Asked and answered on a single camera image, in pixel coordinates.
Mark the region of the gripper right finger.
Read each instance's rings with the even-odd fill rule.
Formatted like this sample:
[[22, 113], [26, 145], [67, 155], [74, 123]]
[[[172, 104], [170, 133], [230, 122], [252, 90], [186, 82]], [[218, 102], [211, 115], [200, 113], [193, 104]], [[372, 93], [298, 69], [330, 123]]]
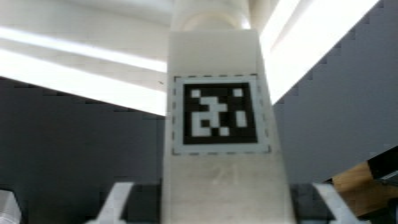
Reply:
[[292, 184], [289, 190], [296, 224], [367, 224], [353, 215], [330, 184]]

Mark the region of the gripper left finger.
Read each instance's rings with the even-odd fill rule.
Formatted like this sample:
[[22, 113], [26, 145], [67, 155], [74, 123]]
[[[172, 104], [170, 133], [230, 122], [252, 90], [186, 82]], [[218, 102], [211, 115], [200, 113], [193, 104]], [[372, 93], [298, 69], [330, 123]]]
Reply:
[[117, 182], [85, 224], [159, 224], [159, 186]]

